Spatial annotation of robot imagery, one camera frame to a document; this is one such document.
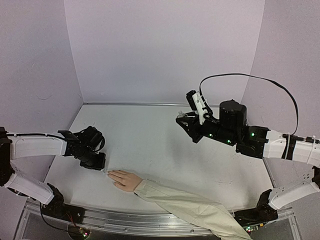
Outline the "clear glitter nail polish bottle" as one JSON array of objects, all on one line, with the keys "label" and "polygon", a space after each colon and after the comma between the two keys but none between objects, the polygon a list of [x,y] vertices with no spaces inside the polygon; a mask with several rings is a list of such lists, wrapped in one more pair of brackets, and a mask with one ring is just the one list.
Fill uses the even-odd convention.
[{"label": "clear glitter nail polish bottle", "polygon": [[183,111],[179,111],[178,112],[178,115],[177,115],[177,119],[179,119],[179,118],[188,118],[189,117],[189,115],[188,115],[188,113],[187,112],[183,112]]}]

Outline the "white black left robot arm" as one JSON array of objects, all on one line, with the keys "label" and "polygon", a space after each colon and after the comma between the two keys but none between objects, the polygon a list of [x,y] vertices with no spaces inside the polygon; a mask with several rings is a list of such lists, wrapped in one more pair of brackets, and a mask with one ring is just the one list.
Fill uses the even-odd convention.
[{"label": "white black left robot arm", "polygon": [[93,126],[72,133],[60,130],[58,135],[48,133],[13,133],[0,128],[0,185],[11,192],[38,201],[41,214],[82,223],[85,209],[65,203],[57,187],[27,176],[13,161],[29,157],[73,157],[88,170],[105,168],[106,154],[103,134]]}]

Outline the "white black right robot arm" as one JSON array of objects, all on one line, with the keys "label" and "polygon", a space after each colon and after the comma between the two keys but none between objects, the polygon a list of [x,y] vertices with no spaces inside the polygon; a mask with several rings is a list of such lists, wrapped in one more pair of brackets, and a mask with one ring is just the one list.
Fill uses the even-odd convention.
[{"label": "white black right robot arm", "polygon": [[176,123],[194,143],[203,137],[235,147],[238,154],[256,159],[280,159],[311,165],[313,175],[304,174],[297,182],[264,191],[256,207],[238,210],[235,220],[243,227],[267,223],[278,218],[278,210],[296,200],[320,191],[320,141],[279,133],[247,124],[247,108],[234,101],[219,105],[219,118],[209,115],[200,100],[191,104],[191,112],[180,112]]}]

